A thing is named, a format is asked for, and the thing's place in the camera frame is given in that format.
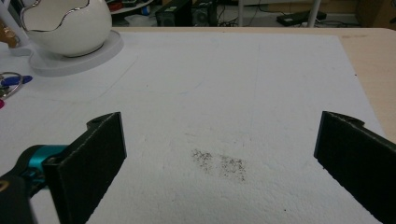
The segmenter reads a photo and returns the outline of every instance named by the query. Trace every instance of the vase base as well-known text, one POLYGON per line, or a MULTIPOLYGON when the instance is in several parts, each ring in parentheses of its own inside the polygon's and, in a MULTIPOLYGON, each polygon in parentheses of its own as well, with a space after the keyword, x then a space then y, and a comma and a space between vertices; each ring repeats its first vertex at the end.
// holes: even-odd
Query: vase base
POLYGON ((39 76, 60 77, 80 73, 107 62, 123 48, 121 36, 111 31, 107 40, 95 49, 79 56, 63 56, 43 49, 34 50, 29 64, 39 76))

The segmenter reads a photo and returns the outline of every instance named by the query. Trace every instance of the wooden table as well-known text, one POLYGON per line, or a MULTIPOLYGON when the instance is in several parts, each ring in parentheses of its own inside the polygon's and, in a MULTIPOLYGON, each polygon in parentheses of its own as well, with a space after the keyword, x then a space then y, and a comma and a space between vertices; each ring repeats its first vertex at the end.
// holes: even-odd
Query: wooden table
POLYGON ((129 32, 337 35, 388 138, 396 142, 396 32, 381 28, 117 27, 129 32))

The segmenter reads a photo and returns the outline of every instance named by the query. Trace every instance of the styrofoam surface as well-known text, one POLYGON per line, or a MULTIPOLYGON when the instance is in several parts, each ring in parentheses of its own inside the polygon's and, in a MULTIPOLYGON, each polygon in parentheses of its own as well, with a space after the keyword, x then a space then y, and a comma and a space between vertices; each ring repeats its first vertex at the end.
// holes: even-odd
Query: styrofoam surface
MULTIPOLYGON (((383 134, 336 36, 121 33, 109 62, 0 110, 0 173, 122 114, 128 158, 89 223, 378 223, 313 156, 321 111, 383 134)), ((0 46, 2 70, 29 74, 0 46)), ((48 191, 39 223, 57 223, 48 191)))

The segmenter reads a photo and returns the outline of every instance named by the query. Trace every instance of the cracked eggshell vase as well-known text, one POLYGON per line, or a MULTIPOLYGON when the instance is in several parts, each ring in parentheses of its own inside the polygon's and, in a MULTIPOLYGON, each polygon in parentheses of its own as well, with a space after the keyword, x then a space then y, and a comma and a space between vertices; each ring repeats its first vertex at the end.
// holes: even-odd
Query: cracked eggshell vase
POLYGON ((105 0, 37 0, 22 10, 21 22, 40 48, 66 57, 101 48, 112 25, 105 0))

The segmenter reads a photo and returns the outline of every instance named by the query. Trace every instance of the red object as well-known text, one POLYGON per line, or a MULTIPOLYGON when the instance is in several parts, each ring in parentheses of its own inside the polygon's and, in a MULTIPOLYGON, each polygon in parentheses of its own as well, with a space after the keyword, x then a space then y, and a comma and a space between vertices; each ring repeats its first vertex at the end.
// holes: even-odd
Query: red object
POLYGON ((121 2, 117 2, 117 3, 109 3, 107 4, 108 9, 110 9, 110 11, 117 11, 123 8, 123 4, 121 2))

